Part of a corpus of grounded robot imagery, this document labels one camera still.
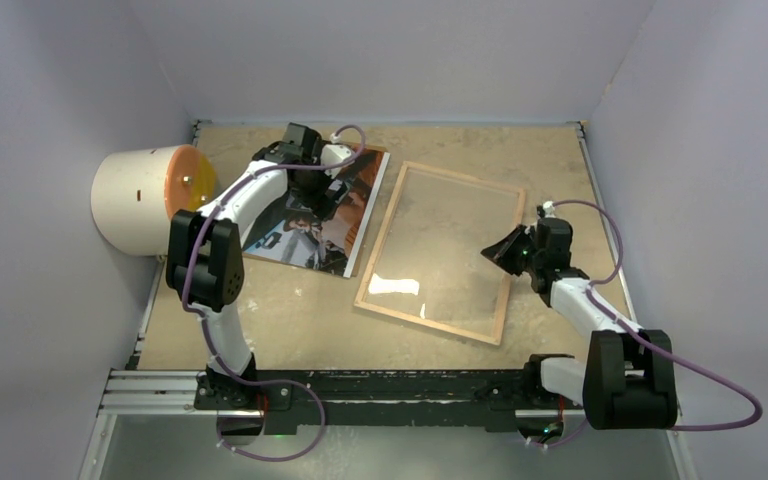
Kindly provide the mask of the printed photo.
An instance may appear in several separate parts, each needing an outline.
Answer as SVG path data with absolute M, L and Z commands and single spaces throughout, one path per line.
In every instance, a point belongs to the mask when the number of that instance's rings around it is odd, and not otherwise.
M 390 153 L 369 147 L 332 183 L 339 203 L 322 220 L 290 193 L 273 202 L 250 228 L 247 257 L 349 278 L 380 191 Z

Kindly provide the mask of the wooden picture frame with glass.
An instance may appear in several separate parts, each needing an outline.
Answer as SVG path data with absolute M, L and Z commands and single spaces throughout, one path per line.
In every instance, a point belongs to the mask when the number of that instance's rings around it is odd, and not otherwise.
M 525 206 L 521 187 L 404 163 L 355 306 L 500 345 L 511 277 L 481 252 L 522 222 Z

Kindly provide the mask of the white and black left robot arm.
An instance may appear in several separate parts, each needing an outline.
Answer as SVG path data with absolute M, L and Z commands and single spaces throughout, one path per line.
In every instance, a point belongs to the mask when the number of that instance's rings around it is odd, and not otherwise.
M 348 193 L 335 187 L 335 180 L 366 148 L 364 142 L 356 147 L 343 142 L 343 131 L 324 139 L 310 127 L 289 124 L 216 199 L 196 211 L 180 210 L 170 221 L 166 283 L 183 309 L 196 316 L 209 353 L 205 375 L 221 380 L 219 395 L 232 408 L 252 405 L 262 384 L 237 308 L 246 233 L 285 194 L 317 220 L 334 216 Z

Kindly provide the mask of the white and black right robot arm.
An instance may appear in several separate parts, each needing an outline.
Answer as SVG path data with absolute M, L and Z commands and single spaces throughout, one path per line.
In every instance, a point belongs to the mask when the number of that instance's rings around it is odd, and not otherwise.
M 559 218 L 519 225 L 482 256 L 513 276 L 526 274 L 544 304 L 589 340 L 584 362 L 534 354 L 521 381 L 524 399 L 544 407 L 558 396 L 580 405 L 597 430 L 669 429 L 678 402 L 672 363 L 647 349 L 671 349 L 669 336 L 646 330 L 607 303 L 572 264 L 573 228 Z

